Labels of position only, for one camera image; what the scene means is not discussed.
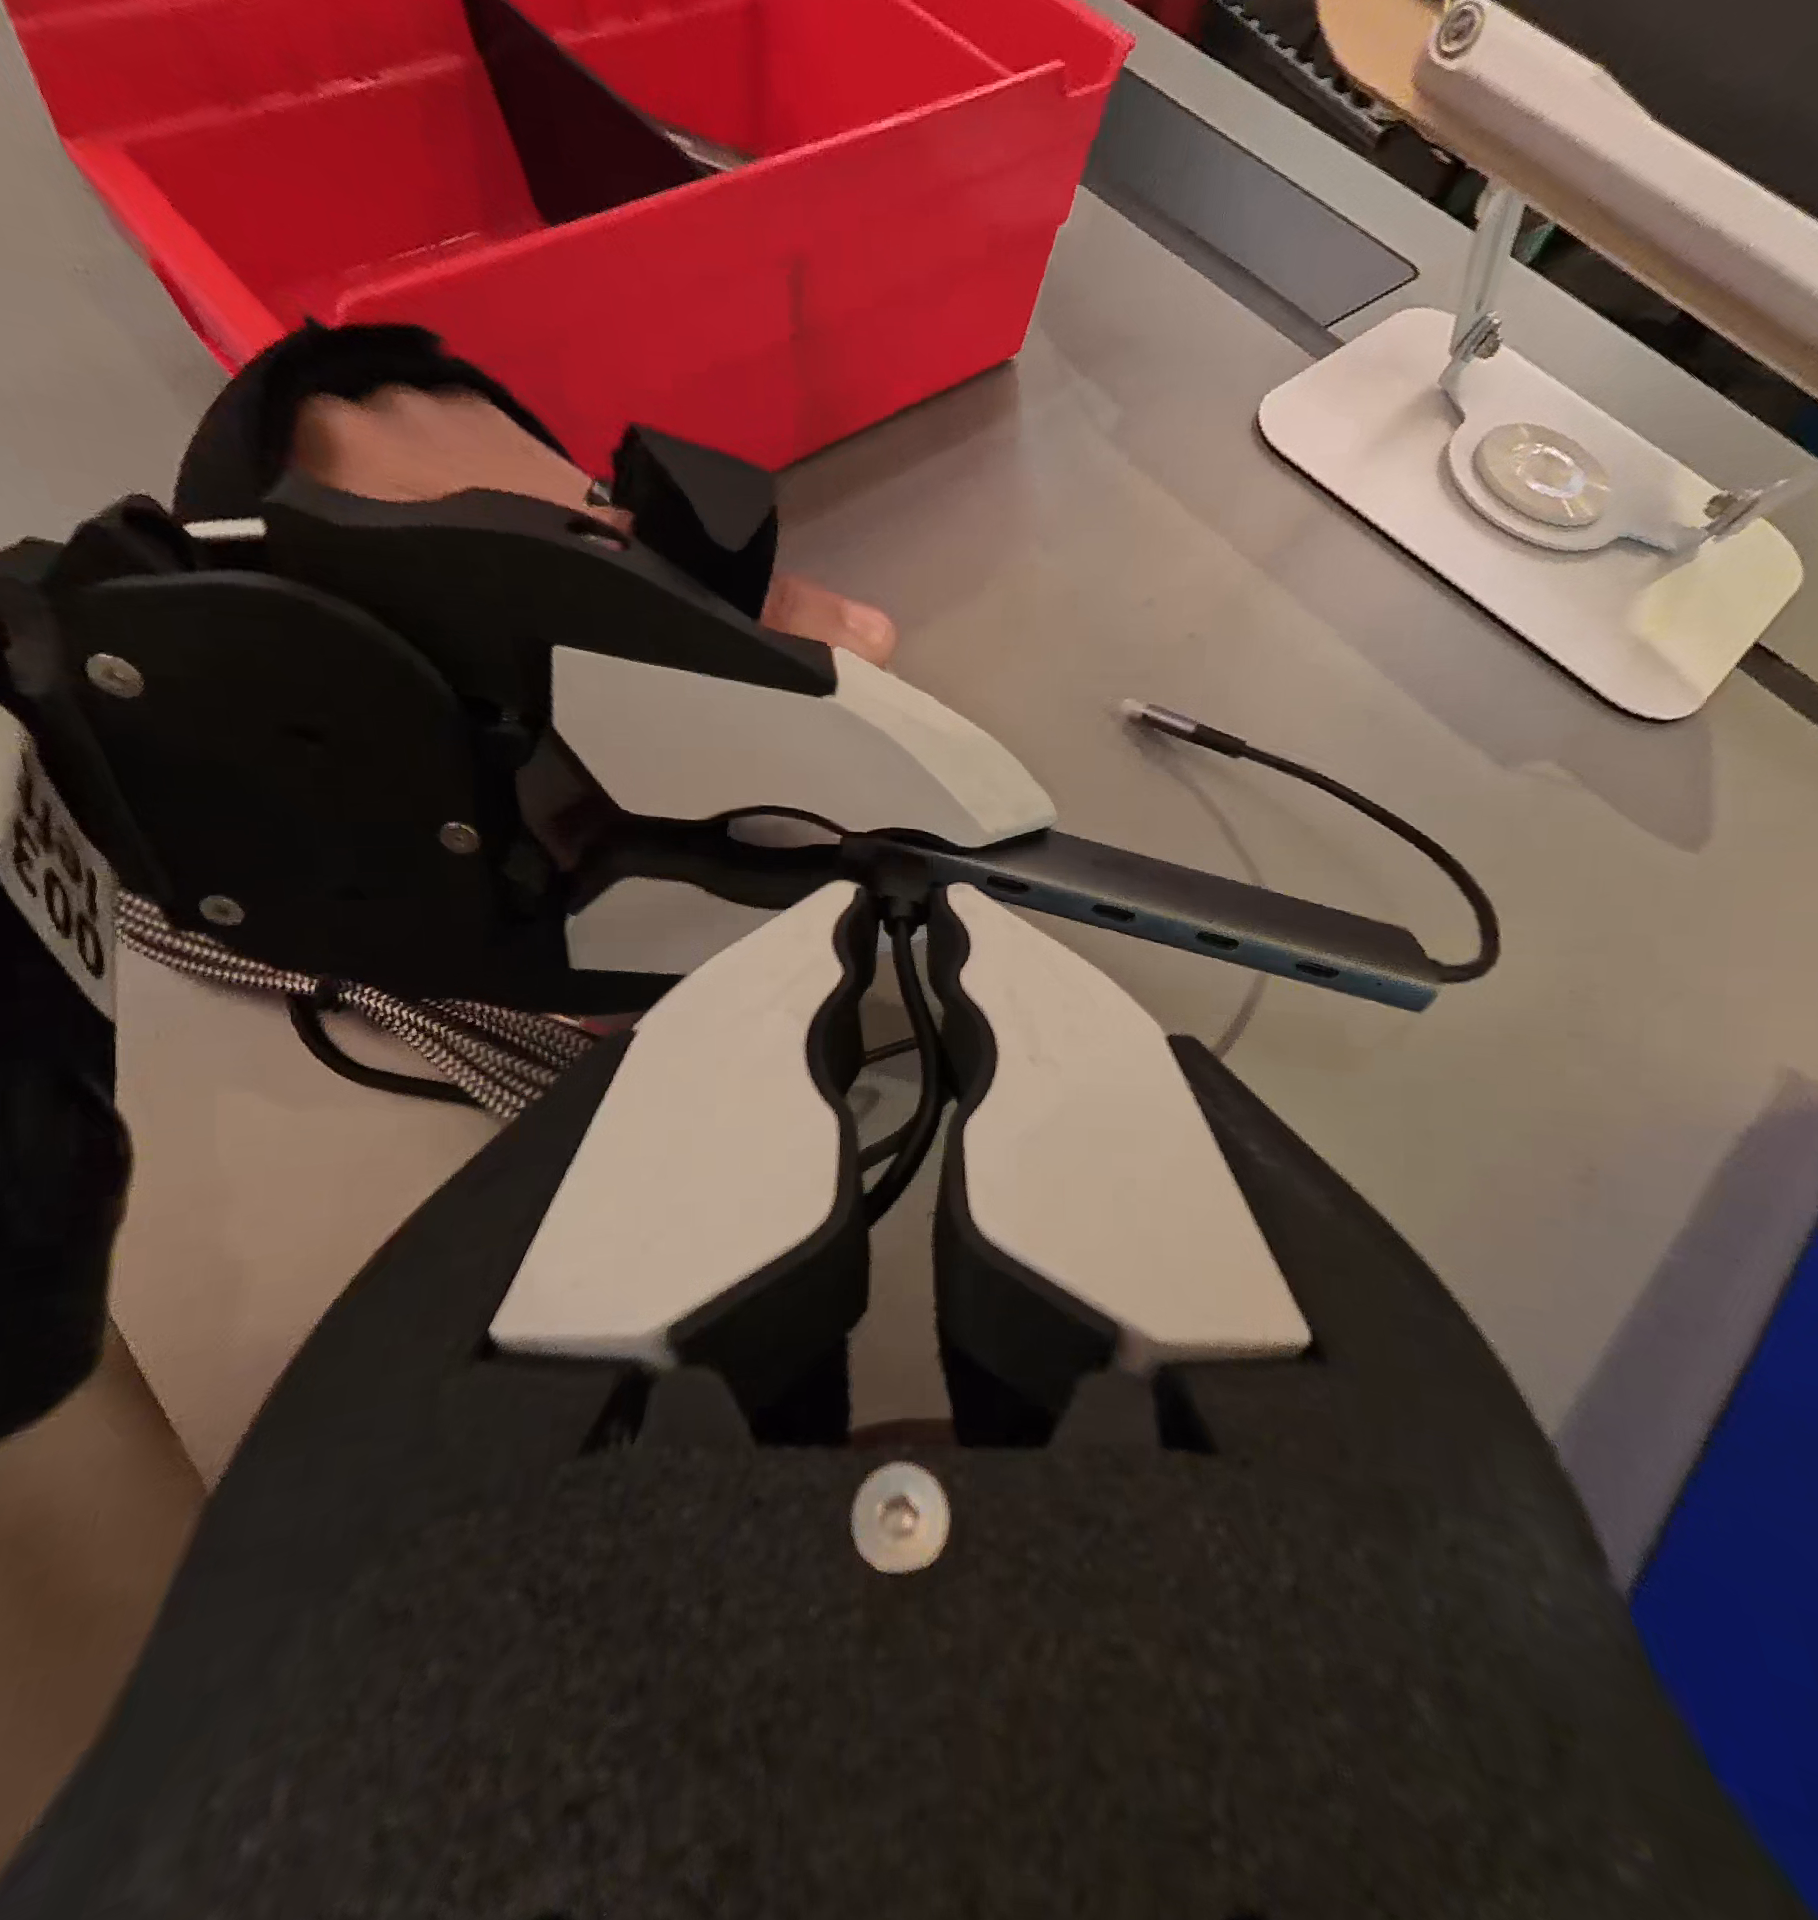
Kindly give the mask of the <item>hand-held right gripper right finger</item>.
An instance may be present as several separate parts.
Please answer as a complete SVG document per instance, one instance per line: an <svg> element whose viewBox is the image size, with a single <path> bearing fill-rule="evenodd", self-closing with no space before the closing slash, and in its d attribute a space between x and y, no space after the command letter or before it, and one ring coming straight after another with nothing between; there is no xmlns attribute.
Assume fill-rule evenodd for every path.
<svg viewBox="0 0 1818 1920"><path fill-rule="evenodd" d="M958 1114L939 1314L986 1374L1301 1356L1310 1324L1162 1026L985 891L930 903Z"/></svg>

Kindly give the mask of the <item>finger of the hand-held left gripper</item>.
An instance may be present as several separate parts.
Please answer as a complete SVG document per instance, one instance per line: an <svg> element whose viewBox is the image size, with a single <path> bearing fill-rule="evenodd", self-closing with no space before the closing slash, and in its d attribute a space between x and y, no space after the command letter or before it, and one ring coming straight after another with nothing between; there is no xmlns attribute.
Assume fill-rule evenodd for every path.
<svg viewBox="0 0 1818 1920"><path fill-rule="evenodd" d="M577 836L566 951L591 974L681 977L844 876L826 819L610 819Z"/></svg>
<svg viewBox="0 0 1818 1920"><path fill-rule="evenodd" d="M831 651L828 692L553 651L555 733L640 819L798 812L851 833L996 848L1057 807L991 733L892 671Z"/></svg>

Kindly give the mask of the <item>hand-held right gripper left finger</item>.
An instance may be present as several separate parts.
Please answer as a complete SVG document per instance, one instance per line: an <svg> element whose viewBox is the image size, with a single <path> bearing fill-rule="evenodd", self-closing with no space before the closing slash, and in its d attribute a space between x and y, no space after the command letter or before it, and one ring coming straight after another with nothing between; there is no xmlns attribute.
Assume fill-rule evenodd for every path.
<svg viewBox="0 0 1818 1920"><path fill-rule="evenodd" d="M851 980L836 880L722 948L630 1035L488 1328L521 1356L666 1362L698 1310L838 1200L844 1126L807 1041Z"/></svg>

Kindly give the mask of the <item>braided cable orange plug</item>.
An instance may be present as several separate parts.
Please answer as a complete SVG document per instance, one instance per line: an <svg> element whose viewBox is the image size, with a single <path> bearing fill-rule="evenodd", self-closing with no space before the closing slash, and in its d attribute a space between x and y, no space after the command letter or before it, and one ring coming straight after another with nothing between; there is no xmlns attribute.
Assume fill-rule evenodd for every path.
<svg viewBox="0 0 1818 1920"><path fill-rule="evenodd" d="M176 927L161 908L124 894L122 941L206 986L279 1000L297 1042L338 1079L423 1103L455 1106L509 1123L584 1062L602 1036L582 1022L472 1000L408 1000L361 982L290 971L247 959L218 937ZM421 1072L399 1072L346 1050L334 1019L354 1019L400 1044Z"/></svg>

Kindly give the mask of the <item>red plastic bin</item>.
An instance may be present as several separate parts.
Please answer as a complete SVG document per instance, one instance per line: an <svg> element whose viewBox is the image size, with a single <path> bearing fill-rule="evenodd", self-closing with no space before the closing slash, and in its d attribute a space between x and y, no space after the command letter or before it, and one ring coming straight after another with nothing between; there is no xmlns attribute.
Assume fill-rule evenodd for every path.
<svg viewBox="0 0 1818 1920"><path fill-rule="evenodd" d="M6 3L69 159L225 365L414 324L587 469L781 469L1014 357L1133 38L1066 1L515 3L748 161L547 226L455 1Z"/></svg>

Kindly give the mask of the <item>person's left hand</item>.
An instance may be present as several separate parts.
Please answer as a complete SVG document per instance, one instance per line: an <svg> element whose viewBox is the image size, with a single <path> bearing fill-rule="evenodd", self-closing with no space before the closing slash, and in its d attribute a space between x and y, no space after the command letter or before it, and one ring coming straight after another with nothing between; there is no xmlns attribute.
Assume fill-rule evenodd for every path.
<svg viewBox="0 0 1818 1920"><path fill-rule="evenodd" d="M632 514L602 501L584 469L469 391L386 384L363 400L314 396L297 411L290 467L338 491L396 503L513 491L632 531ZM877 666L897 653L884 611L791 571L772 574L757 613L766 628Z"/></svg>

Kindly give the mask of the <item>black bin divider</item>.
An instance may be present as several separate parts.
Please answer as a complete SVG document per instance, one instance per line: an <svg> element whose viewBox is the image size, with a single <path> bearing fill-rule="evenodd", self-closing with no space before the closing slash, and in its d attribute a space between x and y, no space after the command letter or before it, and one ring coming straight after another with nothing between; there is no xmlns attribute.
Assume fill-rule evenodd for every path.
<svg viewBox="0 0 1818 1920"><path fill-rule="evenodd" d="M635 108L515 3L465 1L464 10L547 226L595 220L748 161Z"/></svg>

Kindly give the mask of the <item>grey desk flap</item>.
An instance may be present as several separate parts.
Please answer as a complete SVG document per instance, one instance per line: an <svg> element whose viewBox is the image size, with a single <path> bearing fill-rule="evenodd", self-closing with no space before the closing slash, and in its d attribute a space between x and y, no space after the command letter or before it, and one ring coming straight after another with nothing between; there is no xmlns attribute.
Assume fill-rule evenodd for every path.
<svg viewBox="0 0 1818 1920"><path fill-rule="evenodd" d="M1109 94L1086 188L1292 338L1338 324L1417 282L1417 265L1124 72Z"/></svg>

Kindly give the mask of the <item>blue plastic bin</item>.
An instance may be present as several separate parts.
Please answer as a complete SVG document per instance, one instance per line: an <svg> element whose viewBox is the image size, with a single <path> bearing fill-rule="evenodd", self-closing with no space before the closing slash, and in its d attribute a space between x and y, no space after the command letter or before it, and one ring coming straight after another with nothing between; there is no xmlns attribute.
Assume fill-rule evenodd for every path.
<svg viewBox="0 0 1818 1920"><path fill-rule="evenodd" d="M1818 1222L1641 1573L1633 1618L1720 1786L1818 1915Z"/></svg>

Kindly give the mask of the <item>beige trousers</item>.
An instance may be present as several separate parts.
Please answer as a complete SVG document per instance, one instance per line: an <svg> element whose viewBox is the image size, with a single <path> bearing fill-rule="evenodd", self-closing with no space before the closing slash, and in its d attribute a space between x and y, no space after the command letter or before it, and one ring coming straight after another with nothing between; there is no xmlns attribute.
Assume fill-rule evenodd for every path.
<svg viewBox="0 0 1818 1920"><path fill-rule="evenodd" d="M111 1713L202 1500L117 1328L69 1398L0 1442L0 1871Z"/></svg>

